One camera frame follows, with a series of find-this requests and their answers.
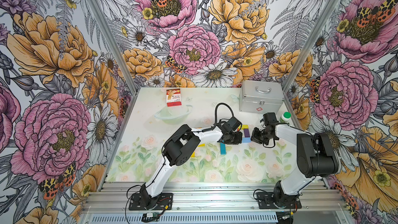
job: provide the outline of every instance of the colored block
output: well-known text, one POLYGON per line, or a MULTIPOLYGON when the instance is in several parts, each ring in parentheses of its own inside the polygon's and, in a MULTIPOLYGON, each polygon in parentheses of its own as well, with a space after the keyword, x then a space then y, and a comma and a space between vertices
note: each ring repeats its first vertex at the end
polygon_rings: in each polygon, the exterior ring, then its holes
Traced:
POLYGON ((250 143, 250 142, 251 142, 250 137, 242 138, 242 143, 250 143))
POLYGON ((224 143, 220 143, 220 153, 221 155, 226 155, 226 149, 224 143))

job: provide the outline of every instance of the flower bud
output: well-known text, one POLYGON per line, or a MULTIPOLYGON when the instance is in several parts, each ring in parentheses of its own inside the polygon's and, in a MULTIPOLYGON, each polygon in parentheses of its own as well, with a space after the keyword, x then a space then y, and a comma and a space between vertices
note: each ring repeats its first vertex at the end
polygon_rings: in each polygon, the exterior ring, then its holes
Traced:
POLYGON ((398 55, 395 54, 393 58, 388 60, 384 65, 384 76, 389 77, 392 73, 398 71, 398 55))
POLYGON ((18 85, 18 87, 25 91, 39 89, 39 85, 30 76, 22 75, 11 79, 18 85))

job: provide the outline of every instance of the table surface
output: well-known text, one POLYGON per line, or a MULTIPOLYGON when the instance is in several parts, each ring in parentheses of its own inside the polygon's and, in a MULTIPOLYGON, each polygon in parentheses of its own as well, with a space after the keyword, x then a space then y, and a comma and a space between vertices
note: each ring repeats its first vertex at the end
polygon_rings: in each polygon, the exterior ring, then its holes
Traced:
MULTIPOLYGON (((238 120, 249 126, 251 134, 254 127, 260 127, 262 115, 239 111, 240 90, 181 88, 182 104, 191 105, 192 112, 166 123, 154 117, 166 106, 166 89, 141 88, 106 181, 148 181, 159 164, 163 143, 183 124, 192 128, 211 126, 215 106, 220 102, 232 108, 238 120)), ((282 104, 277 118, 286 111, 282 104)), ((220 106, 217 115, 218 118, 230 118, 231 113, 225 106, 220 106)), ((274 148, 254 142, 226 145, 226 151, 226 155, 221 155, 217 142, 196 148, 195 157, 179 166, 169 181, 276 183, 296 167, 296 147, 286 140, 279 140, 274 148)))

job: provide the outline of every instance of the daisy center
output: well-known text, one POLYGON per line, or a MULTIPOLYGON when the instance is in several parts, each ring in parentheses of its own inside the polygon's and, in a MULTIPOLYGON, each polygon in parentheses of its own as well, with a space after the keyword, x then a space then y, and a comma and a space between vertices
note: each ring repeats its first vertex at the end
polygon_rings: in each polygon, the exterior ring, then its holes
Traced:
POLYGON ((334 107, 339 107, 343 103, 343 92, 338 91, 337 87, 331 89, 331 96, 328 98, 331 105, 334 107))
POLYGON ((322 37, 318 38, 318 40, 316 40, 315 45, 317 47, 321 46, 322 43, 324 42, 324 39, 322 37))
POLYGON ((58 141, 52 145, 52 148, 59 152, 62 148, 69 151, 76 137, 71 130, 57 133, 58 141))
POLYGON ((207 75, 207 78, 209 80, 215 81, 218 80, 222 76, 221 71, 210 71, 207 75))
POLYGON ((144 35, 142 34, 142 33, 137 33, 137 35, 135 35, 135 38, 138 40, 138 41, 142 41, 143 39, 144 39, 144 35))
POLYGON ((108 60, 107 64, 108 68, 113 69, 113 61, 111 59, 108 60))
POLYGON ((340 140, 337 138, 337 136, 333 132, 327 131, 325 133, 329 137, 330 142, 331 142, 331 146, 334 149, 337 149, 338 147, 340 147, 340 140))
POLYGON ((197 52, 196 49, 194 49, 194 48, 191 51, 189 51, 187 49, 186 54, 187 54, 187 56, 189 56, 190 61, 199 61, 200 56, 201 56, 200 52, 197 52))
POLYGON ((273 51, 268 51, 267 53, 266 53, 266 57, 267 58, 271 58, 271 57, 273 57, 275 55, 275 52, 273 52, 273 51))
POLYGON ((97 128, 96 128, 96 137, 97 140, 102 140, 102 138, 105 136, 105 121, 100 120, 97 124, 97 128))

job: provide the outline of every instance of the purple flower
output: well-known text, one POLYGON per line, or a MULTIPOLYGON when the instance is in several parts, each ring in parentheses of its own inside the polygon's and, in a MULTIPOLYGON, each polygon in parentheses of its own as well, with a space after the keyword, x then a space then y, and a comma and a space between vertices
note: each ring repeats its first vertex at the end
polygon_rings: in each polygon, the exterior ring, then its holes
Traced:
POLYGON ((18 150, 12 155, 11 171, 40 183, 58 178, 72 163, 80 169, 89 154, 85 146, 90 121, 86 106, 69 94, 34 103, 15 125, 18 150))
POLYGON ((320 102, 315 103, 315 112, 319 117, 326 115, 339 122, 343 130, 354 130, 376 109, 379 95, 372 86, 373 76, 368 67, 358 61, 332 62, 321 75, 320 102))
POLYGON ((168 39, 170 56, 176 63, 187 67, 189 75, 196 75, 198 69, 216 64, 220 59, 220 45, 213 32, 207 32, 196 25, 185 26, 176 36, 168 39))
POLYGON ((346 12, 339 16, 340 23, 333 39, 333 47, 339 54, 365 63, 375 62, 398 44, 398 12, 385 22, 365 24, 359 27, 357 12, 363 7, 373 9, 385 0, 352 0, 346 12))
POLYGON ((383 224, 383 218, 374 211, 372 205, 364 200, 357 198, 358 202, 358 217, 356 218, 357 223, 362 224, 383 224))
POLYGON ((21 113, 19 101, 12 92, 0 83, 0 153, 12 136, 12 123, 21 113))
POLYGON ((5 24, 0 24, 0 44, 2 45, 7 45, 7 34, 9 31, 7 30, 7 27, 5 24))
POLYGON ((20 14, 26 11, 32 14, 36 10, 36 6, 30 2, 30 0, 0 0, 0 8, 6 10, 12 16, 20 14))
POLYGON ((142 11, 149 27, 155 32, 177 30, 195 19, 197 0, 167 0, 167 5, 159 7, 151 0, 135 0, 137 9, 142 11))

